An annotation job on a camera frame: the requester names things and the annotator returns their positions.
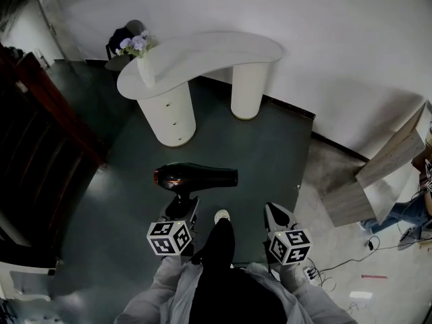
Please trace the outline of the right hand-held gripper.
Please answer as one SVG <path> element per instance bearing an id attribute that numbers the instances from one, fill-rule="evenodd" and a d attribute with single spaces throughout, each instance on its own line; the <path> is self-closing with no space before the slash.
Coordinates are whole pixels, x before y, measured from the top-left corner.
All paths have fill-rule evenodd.
<path id="1" fill-rule="evenodd" d="M 282 266 L 304 261 L 311 251 L 311 235 L 307 229 L 294 229 L 298 226 L 294 214 L 281 205 L 267 202 L 264 216 L 268 231 L 275 231 L 276 225 L 288 228 L 267 234 L 269 254 Z"/>

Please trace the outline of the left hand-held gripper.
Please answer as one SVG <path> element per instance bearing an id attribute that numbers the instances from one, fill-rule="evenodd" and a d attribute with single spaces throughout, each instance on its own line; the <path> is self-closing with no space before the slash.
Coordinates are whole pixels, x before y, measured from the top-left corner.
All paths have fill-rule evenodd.
<path id="1" fill-rule="evenodd" d="M 146 235 L 157 256 L 193 256 L 198 204 L 198 196 L 184 202 L 175 197 L 161 209 L 158 219 L 150 224 Z"/>

